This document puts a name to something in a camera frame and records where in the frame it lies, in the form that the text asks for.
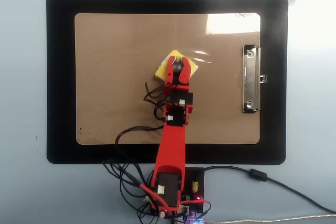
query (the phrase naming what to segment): white table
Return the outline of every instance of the white table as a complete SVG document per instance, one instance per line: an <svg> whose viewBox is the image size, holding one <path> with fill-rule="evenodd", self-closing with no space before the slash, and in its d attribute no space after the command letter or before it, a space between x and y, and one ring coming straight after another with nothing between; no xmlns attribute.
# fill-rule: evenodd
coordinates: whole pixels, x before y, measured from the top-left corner
<svg viewBox="0 0 336 224"><path fill-rule="evenodd" d="M287 159L253 167L336 209L336 0L288 1ZM101 165L47 161L46 0L0 0L0 58L0 223L138 223ZM234 171L205 182L207 220L325 213Z"/></svg>

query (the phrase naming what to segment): red robotic arm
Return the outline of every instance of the red robotic arm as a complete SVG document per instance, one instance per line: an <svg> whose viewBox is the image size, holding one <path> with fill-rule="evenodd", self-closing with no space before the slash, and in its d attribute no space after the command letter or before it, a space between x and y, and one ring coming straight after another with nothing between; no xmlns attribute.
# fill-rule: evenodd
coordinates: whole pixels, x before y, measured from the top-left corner
<svg viewBox="0 0 336 224"><path fill-rule="evenodd" d="M163 135L156 158L151 187L168 204L169 209L159 205L162 211L178 211L184 188L185 172L185 129L188 114L193 109L193 94L189 93L191 66L182 57L168 60L164 94L170 101L164 108Z"/></svg>

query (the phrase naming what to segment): black mat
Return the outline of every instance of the black mat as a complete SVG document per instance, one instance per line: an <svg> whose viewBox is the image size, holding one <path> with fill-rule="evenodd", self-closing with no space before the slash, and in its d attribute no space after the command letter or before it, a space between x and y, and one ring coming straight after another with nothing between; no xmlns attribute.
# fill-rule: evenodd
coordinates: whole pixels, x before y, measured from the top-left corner
<svg viewBox="0 0 336 224"><path fill-rule="evenodd" d="M75 15L78 13L258 13L261 17L260 141L187 144L187 163L281 164L286 143L287 0L47 0L47 158L52 163L125 161L113 145L76 141ZM125 145L139 163L155 163L157 144Z"/></svg>

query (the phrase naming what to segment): circuit board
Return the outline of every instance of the circuit board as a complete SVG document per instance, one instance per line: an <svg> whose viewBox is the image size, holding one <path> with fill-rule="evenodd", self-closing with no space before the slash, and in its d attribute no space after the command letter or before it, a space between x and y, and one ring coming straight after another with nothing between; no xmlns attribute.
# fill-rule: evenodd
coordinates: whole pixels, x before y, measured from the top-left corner
<svg viewBox="0 0 336 224"><path fill-rule="evenodd" d="M181 200L197 200L204 198L204 173L200 173L203 168L186 167L184 177L184 190L182 191ZM185 212L185 223L194 223L194 219L203 213L203 203L180 205L178 214ZM178 218L179 221L184 221L183 217ZM197 224L203 223L203 218L197 221Z"/></svg>

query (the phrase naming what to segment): metal clip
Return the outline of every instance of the metal clip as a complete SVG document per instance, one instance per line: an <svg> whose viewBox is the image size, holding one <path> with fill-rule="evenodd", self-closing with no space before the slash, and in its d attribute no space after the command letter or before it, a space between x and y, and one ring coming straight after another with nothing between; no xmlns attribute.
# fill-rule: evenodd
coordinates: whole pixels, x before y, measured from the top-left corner
<svg viewBox="0 0 336 224"><path fill-rule="evenodd" d="M244 46L243 65L243 112L255 113L260 110L260 84L267 82L267 76L260 75L259 47L256 45Z"/></svg>

